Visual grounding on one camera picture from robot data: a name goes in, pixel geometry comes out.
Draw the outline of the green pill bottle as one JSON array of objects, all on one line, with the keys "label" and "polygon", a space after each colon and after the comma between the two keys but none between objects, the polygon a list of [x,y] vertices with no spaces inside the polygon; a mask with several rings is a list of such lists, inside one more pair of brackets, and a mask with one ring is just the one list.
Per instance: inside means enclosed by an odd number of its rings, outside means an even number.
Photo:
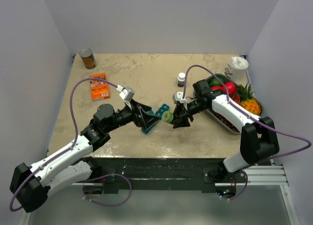
[{"label": "green pill bottle", "polygon": [[173,124],[174,122],[174,114],[170,111],[165,111],[162,116],[161,116],[161,120],[163,122],[169,123],[169,124]]}]

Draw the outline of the teal weekly pill organizer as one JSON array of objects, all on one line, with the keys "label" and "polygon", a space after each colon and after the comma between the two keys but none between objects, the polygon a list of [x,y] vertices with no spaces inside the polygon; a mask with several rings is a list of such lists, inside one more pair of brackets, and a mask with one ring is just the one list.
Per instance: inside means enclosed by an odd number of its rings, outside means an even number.
[{"label": "teal weekly pill organizer", "polygon": [[[153,112],[153,110],[149,110],[148,113],[149,114],[155,114],[157,116],[162,116],[162,114],[165,112],[165,111],[168,111],[169,110],[169,106],[167,104],[163,104],[156,112]],[[157,124],[157,122],[155,124],[153,124],[151,127],[149,127],[148,129],[144,130],[144,129],[141,129],[141,131],[144,133],[144,134],[148,134],[149,131]]]}]

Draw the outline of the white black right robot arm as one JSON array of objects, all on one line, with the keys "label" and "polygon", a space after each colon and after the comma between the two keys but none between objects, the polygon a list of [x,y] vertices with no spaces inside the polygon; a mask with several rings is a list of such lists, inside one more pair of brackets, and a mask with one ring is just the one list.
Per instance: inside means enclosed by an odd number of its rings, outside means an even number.
[{"label": "white black right robot arm", "polygon": [[189,127],[193,116],[207,109],[226,118],[241,134],[240,150],[226,158],[218,170],[218,177],[223,182],[230,182],[235,172],[249,165],[254,165],[279,152],[273,120],[269,117],[261,118],[245,110],[235,103],[226,92],[212,90],[206,80],[193,84],[195,99],[188,103],[184,93],[176,92],[173,101],[176,105],[171,113],[164,113],[162,120],[173,127]]}]

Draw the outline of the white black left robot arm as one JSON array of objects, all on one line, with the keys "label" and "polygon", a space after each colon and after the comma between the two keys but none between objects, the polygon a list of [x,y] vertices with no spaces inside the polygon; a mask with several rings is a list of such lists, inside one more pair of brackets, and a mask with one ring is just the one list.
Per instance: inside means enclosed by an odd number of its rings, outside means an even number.
[{"label": "white black left robot arm", "polygon": [[152,114],[151,109],[134,100],[117,111],[110,104],[100,105],[89,125],[77,132],[68,145],[32,165],[21,163],[15,167],[9,187],[13,194],[10,211],[23,209],[29,213],[42,206],[52,190],[50,184],[55,176],[102,147],[110,140],[111,131],[131,122],[143,129],[153,126],[161,117]]}]

